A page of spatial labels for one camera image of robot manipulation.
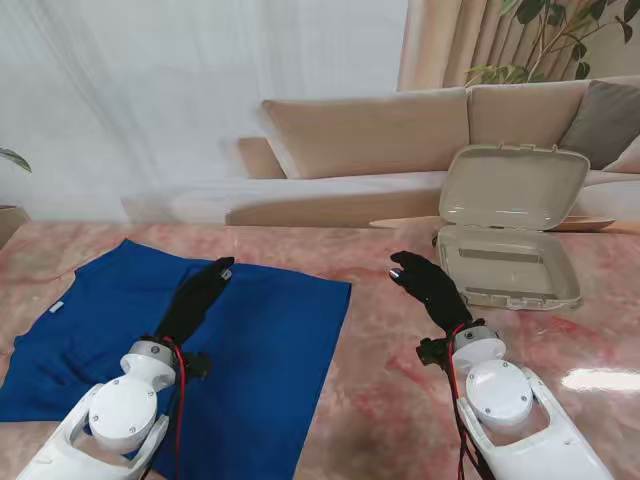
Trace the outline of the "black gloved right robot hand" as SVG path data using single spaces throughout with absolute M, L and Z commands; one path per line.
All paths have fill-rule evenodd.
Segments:
M 408 251 L 396 252 L 390 259 L 399 265 L 390 271 L 391 279 L 422 303 L 431 320 L 444 332 L 450 334 L 473 323 L 454 281 L 438 265 Z

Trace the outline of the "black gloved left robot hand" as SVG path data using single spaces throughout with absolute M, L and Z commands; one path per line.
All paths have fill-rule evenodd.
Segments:
M 234 264 L 234 257 L 222 257 L 189 277 L 175 292 L 153 337 L 182 346 L 203 323 L 209 308 L 226 289 Z

